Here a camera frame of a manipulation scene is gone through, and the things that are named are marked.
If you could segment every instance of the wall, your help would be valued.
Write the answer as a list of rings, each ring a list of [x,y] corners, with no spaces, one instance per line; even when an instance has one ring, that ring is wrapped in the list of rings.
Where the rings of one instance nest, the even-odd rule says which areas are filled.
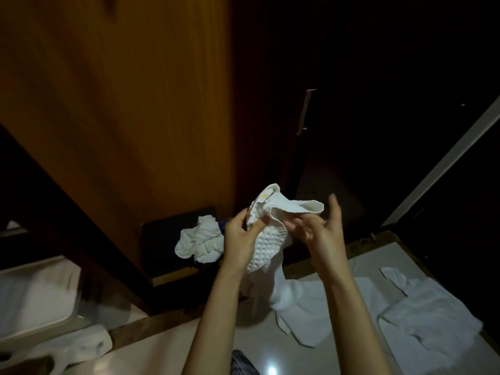
[[[142,223],[233,211],[227,0],[0,0],[0,122],[140,267]]]

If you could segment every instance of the right hand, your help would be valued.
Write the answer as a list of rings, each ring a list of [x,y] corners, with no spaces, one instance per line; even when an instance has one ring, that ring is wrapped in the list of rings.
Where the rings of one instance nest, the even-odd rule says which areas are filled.
[[[335,195],[330,195],[328,204],[328,221],[308,213],[292,221],[285,221],[284,224],[308,247],[313,265],[323,283],[339,283],[346,277],[351,277],[351,272],[347,265],[341,207]]]

